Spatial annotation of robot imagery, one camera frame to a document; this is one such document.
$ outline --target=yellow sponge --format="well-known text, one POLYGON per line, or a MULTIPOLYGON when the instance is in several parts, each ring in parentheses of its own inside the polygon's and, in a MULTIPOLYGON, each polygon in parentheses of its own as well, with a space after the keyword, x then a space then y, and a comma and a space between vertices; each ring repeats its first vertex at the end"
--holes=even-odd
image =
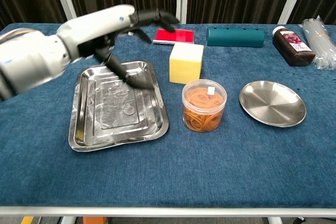
POLYGON ((176 43, 169 58, 169 81, 187 84, 199 79, 203 45, 176 43))

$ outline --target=blue tablecloth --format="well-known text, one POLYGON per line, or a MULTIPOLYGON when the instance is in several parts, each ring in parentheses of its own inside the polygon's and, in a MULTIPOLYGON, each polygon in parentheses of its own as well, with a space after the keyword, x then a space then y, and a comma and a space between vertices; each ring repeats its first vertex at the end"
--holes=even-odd
MULTIPOLYGON (((55 33, 57 24, 11 24, 55 33)), ((73 92, 82 60, 38 88, 0 103, 1 206, 336 207, 336 71, 290 67, 265 30, 262 48, 206 47, 201 78, 225 87, 218 129, 196 133, 182 121, 183 85, 169 82, 172 46, 120 37, 114 55, 154 65, 170 121, 160 139, 92 153, 68 145, 73 92), (248 82, 271 80, 307 106, 298 126, 280 129, 249 117, 238 95, 248 82)), ((207 25, 184 25, 206 44, 207 25)), ((286 26, 303 38, 297 25, 286 26)), ((333 41, 336 27, 327 26, 333 41)), ((145 31, 154 36, 155 28, 145 31)))

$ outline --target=robotic arm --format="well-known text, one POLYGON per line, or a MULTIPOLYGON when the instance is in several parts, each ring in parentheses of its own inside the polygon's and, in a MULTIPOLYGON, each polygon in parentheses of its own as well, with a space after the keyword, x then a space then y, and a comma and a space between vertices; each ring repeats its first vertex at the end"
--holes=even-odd
POLYGON ((0 36, 0 101, 62 75, 68 63, 93 54, 133 88, 152 89, 150 83, 128 76, 109 49, 120 33, 131 31, 151 43, 140 27, 156 24, 173 32, 170 24, 177 23, 164 11, 135 11, 131 5, 118 5, 69 20, 51 36, 31 29, 10 31, 0 36))

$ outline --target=green cylindrical object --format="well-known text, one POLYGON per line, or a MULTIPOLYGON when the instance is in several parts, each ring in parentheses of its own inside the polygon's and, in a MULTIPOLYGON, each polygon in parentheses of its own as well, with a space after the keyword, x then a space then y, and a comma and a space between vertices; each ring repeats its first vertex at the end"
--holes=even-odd
POLYGON ((262 47, 265 32, 257 28, 209 27, 206 33, 208 46, 262 47))

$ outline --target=clear plastic container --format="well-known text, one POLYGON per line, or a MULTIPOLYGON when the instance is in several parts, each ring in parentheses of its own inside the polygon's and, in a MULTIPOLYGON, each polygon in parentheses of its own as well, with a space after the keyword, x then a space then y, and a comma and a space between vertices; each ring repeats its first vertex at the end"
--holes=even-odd
POLYGON ((182 90, 183 121, 197 132, 213 131, 223 116, 227 94, 217 82, 195 80, 182 90))

